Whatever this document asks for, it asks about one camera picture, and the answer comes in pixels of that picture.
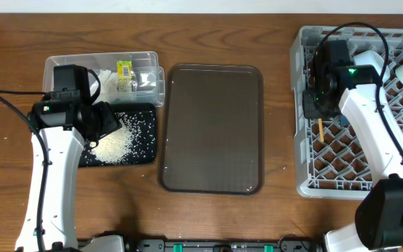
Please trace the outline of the light blue bowl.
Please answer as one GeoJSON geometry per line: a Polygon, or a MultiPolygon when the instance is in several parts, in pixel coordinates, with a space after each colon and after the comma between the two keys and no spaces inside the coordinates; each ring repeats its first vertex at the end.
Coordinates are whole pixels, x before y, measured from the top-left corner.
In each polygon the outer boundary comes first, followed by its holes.
{"type": "Polygon", "coordinates": [[[384,59],[377,52],[367,50],[354,58],[355,71],[351,74],[355,84],[371,84],[381,76],[384,59]]]}

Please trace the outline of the white napkin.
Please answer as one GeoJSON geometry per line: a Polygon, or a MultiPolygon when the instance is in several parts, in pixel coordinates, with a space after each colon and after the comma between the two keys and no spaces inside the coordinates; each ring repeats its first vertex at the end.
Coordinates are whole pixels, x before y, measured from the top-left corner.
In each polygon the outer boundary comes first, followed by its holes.
{"type": "Polygon", "coordinates": [[[98,78],[101,82],[101,90],[98,101],[113,103],[120,98],[118,90],[118,73],[110,70],[101,70],[98,78]]]}

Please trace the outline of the wooden chopstick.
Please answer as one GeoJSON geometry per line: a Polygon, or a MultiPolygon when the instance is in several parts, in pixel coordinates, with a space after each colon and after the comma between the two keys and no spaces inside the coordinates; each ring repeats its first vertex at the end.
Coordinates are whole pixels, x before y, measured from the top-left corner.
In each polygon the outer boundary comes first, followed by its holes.
{"type": "Polygon", "coordinates": [[[325,137],[324,137],[324,131],[323,131],[323,120],[322,118],[318,119],[318,133],[320,137],[320,142],[324,143],[325,142],[325,137]]]}

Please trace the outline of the yellow snack wrapper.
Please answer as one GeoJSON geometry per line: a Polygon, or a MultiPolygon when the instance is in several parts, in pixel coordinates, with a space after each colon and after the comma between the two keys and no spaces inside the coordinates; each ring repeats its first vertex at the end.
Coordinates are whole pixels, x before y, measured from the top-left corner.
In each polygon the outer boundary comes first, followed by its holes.
{"type": "Polygon", "coordinates": [[[117,61],[118,91],[129,92],[132,90],[132,62],[127,60],[117,61]]]}

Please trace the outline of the dark blue plate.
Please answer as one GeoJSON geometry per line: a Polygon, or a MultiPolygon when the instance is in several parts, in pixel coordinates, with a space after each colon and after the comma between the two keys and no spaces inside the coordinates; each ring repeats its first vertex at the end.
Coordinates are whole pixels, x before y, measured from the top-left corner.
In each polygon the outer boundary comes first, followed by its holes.
{"type": "Polygon", "coordinates": [[[348,127],[350,125],[349,121],[347,120],[347,118],[344,115],[339,116],[339,124],[342,127],[348,127]]]}

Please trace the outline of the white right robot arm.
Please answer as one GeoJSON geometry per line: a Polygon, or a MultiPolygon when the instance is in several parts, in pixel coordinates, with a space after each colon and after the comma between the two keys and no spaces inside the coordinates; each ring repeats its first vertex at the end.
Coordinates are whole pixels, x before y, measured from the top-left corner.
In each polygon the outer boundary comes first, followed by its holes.
{"type": "Polygon", "coordinates": [[[343,115],[360,142],[373,186],[346,227],[324,236],[324,251],[403,247],[403,133],[383,90],[383,72],[355,65],[345,40],[320,43],[313,54],[312,89],[303,92],[305,118],[343,115]]]}

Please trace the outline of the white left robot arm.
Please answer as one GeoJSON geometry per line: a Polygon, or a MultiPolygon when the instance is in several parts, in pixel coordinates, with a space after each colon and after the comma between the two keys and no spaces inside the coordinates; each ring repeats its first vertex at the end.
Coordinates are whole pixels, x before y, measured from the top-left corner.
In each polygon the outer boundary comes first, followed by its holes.
{"type": "Polygon", "coordinates": [[[54,89],[27,114],[33,169],[27,212],[16,251],[77,251],[75,192],[85,144],[121,128],[109,103],[90,90],[94,71],[75,64],[56,66],[54,89]]]}

